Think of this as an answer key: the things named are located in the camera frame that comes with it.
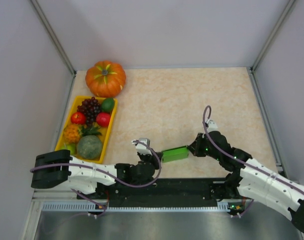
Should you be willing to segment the green paper box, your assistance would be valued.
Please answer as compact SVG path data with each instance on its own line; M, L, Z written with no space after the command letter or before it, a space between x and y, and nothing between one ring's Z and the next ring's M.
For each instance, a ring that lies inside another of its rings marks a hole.
M177 148L167 149L162 151L162 162L168 163L178 160L187 159L189 155L189 151L187 146L181 146Z

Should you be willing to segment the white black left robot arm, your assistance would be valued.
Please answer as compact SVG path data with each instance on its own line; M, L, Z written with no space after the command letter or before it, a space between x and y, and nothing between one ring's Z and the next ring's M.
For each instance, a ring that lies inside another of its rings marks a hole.
M69 150L38 155L34 168L30 170L31 187L38 190L62 187L94 198L105 194L105 186L121 184L130 188L144 188L159 177L161 160L155 152L137 155L140 161L136 165L88 162L72 156Z

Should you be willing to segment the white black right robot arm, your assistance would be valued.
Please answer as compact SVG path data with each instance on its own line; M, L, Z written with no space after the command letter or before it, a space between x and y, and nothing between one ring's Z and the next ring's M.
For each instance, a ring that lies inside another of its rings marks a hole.
M229 175L225 192L231 198L253 199L285 216L304 233L304 185L291 181L258 162L249 153L232 147L219 131L199 133L188 150L196 157L211 157Z

